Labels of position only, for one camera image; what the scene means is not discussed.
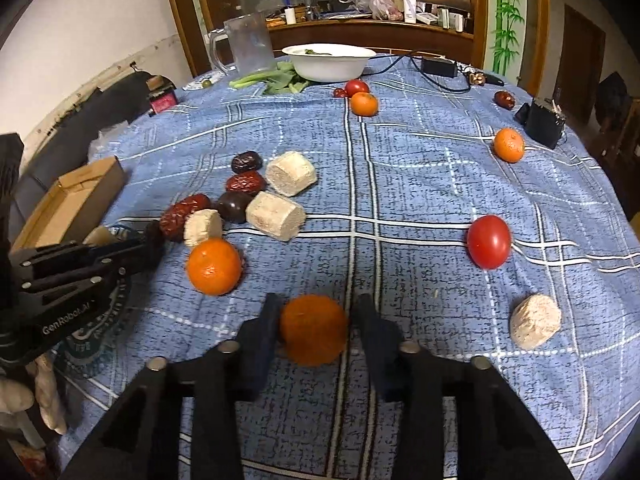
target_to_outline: white wall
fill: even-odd
[[[600,80],[612,72],[619,72],[625,80],[630,95],[640,96],[640,62],[634,55],[625,37],[599,0],[550,0],[549,37],[546,45],[545,69],[539,96],[553,95],[562,54],[564,36],[564,5],[567,4],[586,16],[606,34],[604,60]],[[595,112],[591,114],[590,127],[599,129]]]
[[[100,72],[176,33],[168,0],[34,0],[0,50],[0,132],[24,138]],[[174,43],[161,73],[183,84]]]

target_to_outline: tangerine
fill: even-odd
[[[197,290],[209,296],[222,296],[240,281],[242,258],[226,240],[209,238],[194,247],[185,268]]]
[[[494,151],[502,160],[518,162],[524,156],[524,139],[513,128],[503,128],[495,134]]]
[[[287,356],[302,366],[330,363],[347,343],[347,316],[331,298],[307,294],[287,303],[280,316],[280,335]]]
[[[351,111],[362,117],[373,117],[378,113],[378,100],[366,92],[358,92],[351,96]]]

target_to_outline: metal screw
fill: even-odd
[[[415,341],[402,341],[400,351],[404,354],[417,354],[420,351],[420,345]]]
[[[471,358],[471,364],[478,370],[488,370],[491,368],[491,361],[483,355],[477,355]]]
[[[146,362],[146,367],[149,368],[149,370],[159,372],[166,368],[166,359],[164,357],[154,357]]]
[[[227,339],[218,345],[218,352],[232,354],[240,349],[240,343],[235,339]]]

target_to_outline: cardboard box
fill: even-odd
[[[125,180],[115,156],[60,176],[29,216],[12,250],[82,242],[100,225]]]

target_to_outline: white bowl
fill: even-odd
[[[318,54],[306,54],[313,50]],[[376,53],[368,48],[334,43],[310,43],[283,48],[291,58],[296,72],[309,81],[338,83],[357,79],[362,75],[367,61]]]

